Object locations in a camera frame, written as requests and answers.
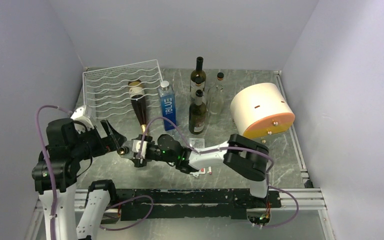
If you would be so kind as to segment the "dark bottle silver neck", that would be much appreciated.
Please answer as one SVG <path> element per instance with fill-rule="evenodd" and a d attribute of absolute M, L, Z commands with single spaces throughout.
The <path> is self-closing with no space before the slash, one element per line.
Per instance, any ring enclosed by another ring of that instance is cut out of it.
<path fill-rule="evenodd" d="M 207 106 L 204 101 L 204 92 L 198 89 L 195 98 L 189 105 L 188 129 L 191 134 L 202 133 L 205 127 Z"/>

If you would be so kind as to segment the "dark green labelled wine bottle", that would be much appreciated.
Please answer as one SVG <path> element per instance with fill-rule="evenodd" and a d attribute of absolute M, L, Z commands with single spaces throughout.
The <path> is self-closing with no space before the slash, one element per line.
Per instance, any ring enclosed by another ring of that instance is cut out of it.
<path fill-rule="evenodd" d="M 195 70 L 193 70 L 190 74 L 190 84 L 191 84 L 191 80 L 193 80 L 198 76 L 202 77 L 206 82 L 207 76 L 205 71 L 203 70 L 203 63 L 204 63 L 204 58 L 202 56 L 198 56 L 196 58 Z"/>

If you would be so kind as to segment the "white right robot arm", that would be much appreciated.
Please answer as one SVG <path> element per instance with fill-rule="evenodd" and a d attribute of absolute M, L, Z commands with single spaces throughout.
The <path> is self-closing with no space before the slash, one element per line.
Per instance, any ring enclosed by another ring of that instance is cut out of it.
<path fill-rule="evenodd" d="M 183 146 L 168 134 L 156 142 L 151 137 L 139 135 L 128 144 L 135 167 L 144 167 L 147 162 L 165 162 L 182 173 L 196 173 L 207 167 L 225 165 L 249 181 L 250 202 L 262 207 L 269 200 L 267 164 L 272 159 L 269 148 L 239 134 L 210 147 L 192 148 Z"/>

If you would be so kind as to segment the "brown bottle gold foil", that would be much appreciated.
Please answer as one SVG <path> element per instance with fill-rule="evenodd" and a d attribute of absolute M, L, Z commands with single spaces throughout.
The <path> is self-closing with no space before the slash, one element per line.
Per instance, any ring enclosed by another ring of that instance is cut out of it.
<path fill-rule="evenodd" d="M 139 122 L 142 133 L 145 133 L 148 117 L 145 87 L 140 79 L 129 81 L 128 85 L 130 103 Z"/>

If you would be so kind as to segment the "printed card package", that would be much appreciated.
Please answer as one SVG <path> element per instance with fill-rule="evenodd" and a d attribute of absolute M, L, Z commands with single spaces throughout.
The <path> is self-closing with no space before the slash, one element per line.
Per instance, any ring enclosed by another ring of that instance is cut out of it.
<path fill-rule="evenodd" d="M 201 149 L 205 147 L 205 140 L 203 138 L 189 138 L 188 143 L 191 147 L 196 149 Z M 197 172 L 191 172 L 190 175 L 192 175 L 194 178 L 198 179 L 201 175 L 212 175 L 213 169 L 211 166 L 203 167 Z"/>

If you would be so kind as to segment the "blue wine bottle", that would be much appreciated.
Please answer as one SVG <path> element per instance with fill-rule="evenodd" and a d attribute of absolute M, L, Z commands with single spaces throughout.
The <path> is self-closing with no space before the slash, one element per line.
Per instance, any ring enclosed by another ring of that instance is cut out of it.
<path fill-rule="evenodd" d="M 175 92 L 172 86 L 168 81 L 163 80 L 157 90 L 161 115 L 177 125 Z"/>

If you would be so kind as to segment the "cream cylindrical drum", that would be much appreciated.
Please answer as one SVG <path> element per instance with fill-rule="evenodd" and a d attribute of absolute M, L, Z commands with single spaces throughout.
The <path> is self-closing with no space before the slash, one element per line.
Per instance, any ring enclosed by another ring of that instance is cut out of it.
<path fill-rule="evenodd" d="M 229 108 L 239 134 L 249 139 L 283 133 L 296 118 L 278 87 L 269 82 L 242 89 Z"/>

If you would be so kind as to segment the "aluminium frame rail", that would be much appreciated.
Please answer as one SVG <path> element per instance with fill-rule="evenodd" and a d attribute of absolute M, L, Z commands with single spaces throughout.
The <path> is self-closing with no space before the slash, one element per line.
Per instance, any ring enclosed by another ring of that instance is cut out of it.
<path fill-rule="evenodd" d="M 319 188 L 290 188 L 286 191 L 287 193 L 280 193 L 281 207 L 271 212 L 273 224 L 285 222 L 293 216 L 296 204 L 299 206 L 299 212 L 290 222 L 270 228 L 270 236 L 277 240 L 336 239 L 328 208 Z"/>

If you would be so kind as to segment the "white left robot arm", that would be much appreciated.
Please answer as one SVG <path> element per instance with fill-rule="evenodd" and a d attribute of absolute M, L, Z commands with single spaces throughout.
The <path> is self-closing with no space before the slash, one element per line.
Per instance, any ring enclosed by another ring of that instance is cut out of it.
<path fill-rule="evenodd" d="M 32 178 L 43 206 L 49 240 L 95 240 L 106 208 L 118 203 L 114 182 L 96 180 L 88 187 L 84 212 L 80 221 L 76 221 L 75 195 L 80 162 L 118 152 L 127 141 L 108 121 L 100 123 L 106 137 L 101 137 L 95 126 L 78 132 L 77 121 L 71 118 L 51 121 L 46 128 L 48 145 L 39 155 Z"/>

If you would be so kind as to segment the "clear bottle with cork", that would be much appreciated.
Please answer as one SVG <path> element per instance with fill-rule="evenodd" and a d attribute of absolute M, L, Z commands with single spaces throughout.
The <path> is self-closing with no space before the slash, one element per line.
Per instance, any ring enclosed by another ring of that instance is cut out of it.
<path fill-rule="evenodd" d="M 207 102 L 207 95 L 205 93 L 205 84 L 206 84 L 206 81 L 201 76 L 197 76 L 194 79 L 190 80 L 190 98 L 192 102 L 194 102 L 196 99 L 197 90 L 202 91 L 202 102 L 203 103 Z"/>

